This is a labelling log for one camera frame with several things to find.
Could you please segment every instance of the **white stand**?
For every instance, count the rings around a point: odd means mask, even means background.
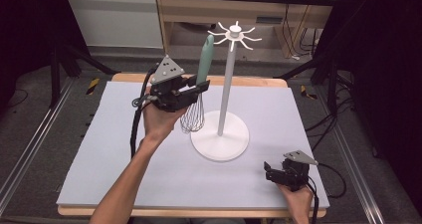
[[[217,135],[220,112],[205,114],[205,124],[190,138],[196,150],[213,161],[230,161],[240,156],[248,147],[249,131],[237,116],[226,112],[224,135]]]
[[[252,50],[252,48],[245,45],[242,39],[247,38],[251,41],[259,41],[261,39],[245,37],[244,33],[252,32],[254,29],[242,33],[242,28],[238,26],[238,22],[236,22],[236,25],[231,26],[230,30],[225,29],[221,23],[218,24],[222,29],[226,30],[226,33],[209,33],[215,36],[224,35],[226,38],[215,44],[220,44],[225,40],[232,42],[227,55],[221,108],[219,112],[208,112],[205,114],[204,126],[197,132],[191,132],[191,140],[196,150],[206,158],[214,161],[229,161],[240,156],[249,144],[249,131],[245,123],[239,117],[227,112],[236,60],[236,42],[239,41],[247,49]]]

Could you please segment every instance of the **whisk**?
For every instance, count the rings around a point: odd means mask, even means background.
[[[212,57],[214,55],[214,36],[209,35],[202,47],[201,59],[199,61],[198,75],[196,85],[206,81],[208,71],[210,70]],[[202,93],[198,96],[198,101],[188,108],[186,114],[180,118],[180,126],[185,133],[196,132],[204,126],[204,106],[202,102]]]

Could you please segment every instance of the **stand base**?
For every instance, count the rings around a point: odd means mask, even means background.
[[[249,131],[245,123],[227,112],[224,131],[217,134],[220,111],[205,114],[205,124],[197,132],[191,132],[193,146],[204,157],[213,161],[230,161],[240,156],[249,144]]]

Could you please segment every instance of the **green handle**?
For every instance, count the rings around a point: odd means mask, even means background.
[[[214,56],[214,36],[209,35],[202,47],[201,59],[199,60],[198,76],[196,85],[207,80],[208,72],[211,67],[212,57]]]

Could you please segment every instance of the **white cabinet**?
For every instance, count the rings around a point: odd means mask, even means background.
[[[162,49],[156,0],[69,0],[88,46]]]

